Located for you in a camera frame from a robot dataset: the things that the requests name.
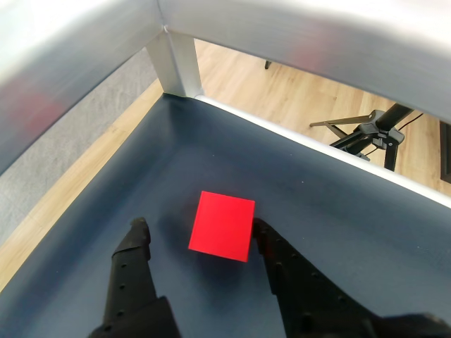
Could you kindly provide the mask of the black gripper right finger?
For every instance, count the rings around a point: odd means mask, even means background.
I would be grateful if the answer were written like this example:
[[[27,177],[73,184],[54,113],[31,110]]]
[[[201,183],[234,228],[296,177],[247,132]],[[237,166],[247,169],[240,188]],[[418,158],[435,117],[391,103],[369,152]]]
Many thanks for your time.
[[[252,236],[264,259],[287,337],[375,337],[375,315],[347,295],[260,218]]]

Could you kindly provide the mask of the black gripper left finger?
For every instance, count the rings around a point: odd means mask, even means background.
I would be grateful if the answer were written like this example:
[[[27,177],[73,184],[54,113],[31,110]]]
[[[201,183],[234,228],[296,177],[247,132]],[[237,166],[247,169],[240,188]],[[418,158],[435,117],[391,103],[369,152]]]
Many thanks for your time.
[[[151,236],[136,218],[111,257],[103,323],[90,337],[179,337],[168,299],[156,294],[149,260]]]

